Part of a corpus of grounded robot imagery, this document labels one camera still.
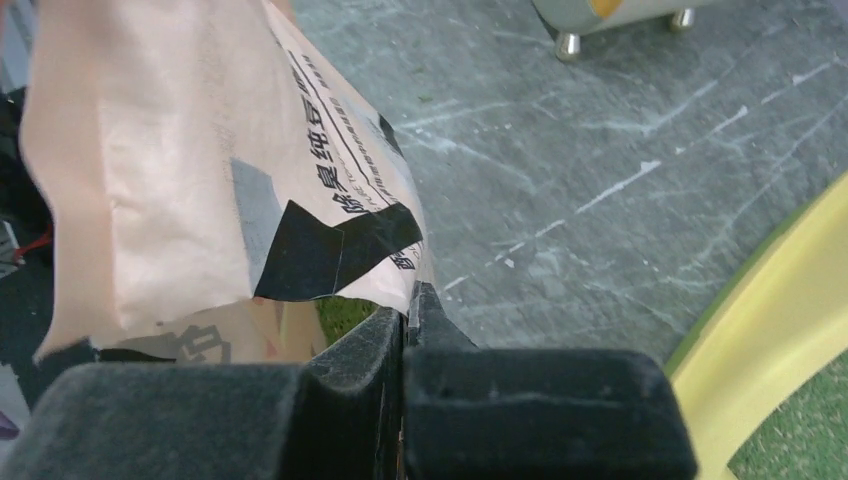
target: beige bag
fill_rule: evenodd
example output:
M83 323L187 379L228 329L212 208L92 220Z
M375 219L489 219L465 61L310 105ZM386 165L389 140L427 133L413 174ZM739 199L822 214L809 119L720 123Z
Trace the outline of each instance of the beige bag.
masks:
M42 0L31 70L23 151L56 224L38 355L254 296L405 312L430 281L391 127L266 0Z

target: gray marble floor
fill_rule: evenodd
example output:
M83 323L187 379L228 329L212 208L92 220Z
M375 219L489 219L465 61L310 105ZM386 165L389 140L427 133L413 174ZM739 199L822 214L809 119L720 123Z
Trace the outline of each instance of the gray marble floor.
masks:
M848 168L848 30L820 0L727 1L584 39L530 0L295 2L394 124L441 297L483 346L667 357L757 244Z

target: yellow curved edge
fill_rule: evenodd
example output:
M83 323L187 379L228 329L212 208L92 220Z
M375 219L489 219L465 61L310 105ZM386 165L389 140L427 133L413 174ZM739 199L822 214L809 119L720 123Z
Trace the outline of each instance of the yellow curved edge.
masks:
M698 478L735 478L727 463L739 447L846 349L848 175L843 175L767 247L679 365L671 366Z
M597 16L606 19L618 10L621 2L622 0L589 0L589 5Z

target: yellow slide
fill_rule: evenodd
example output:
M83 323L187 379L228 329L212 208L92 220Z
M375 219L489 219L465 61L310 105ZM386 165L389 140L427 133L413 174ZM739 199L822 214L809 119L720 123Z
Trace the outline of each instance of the yellow slide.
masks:
M848 174L769 237L696 323L666 367L700 480L848 349Z

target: silver metal foot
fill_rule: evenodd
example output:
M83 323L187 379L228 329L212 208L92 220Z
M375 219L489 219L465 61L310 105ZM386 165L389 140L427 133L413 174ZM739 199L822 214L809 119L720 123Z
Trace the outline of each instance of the silver metal foot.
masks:
M692 28L693 25L695 25L694 8L678 10L671 16L670 26L672 32L685 32Z
M557 35L556 56L563 62L573 62L580 56L580 35L560 32Z

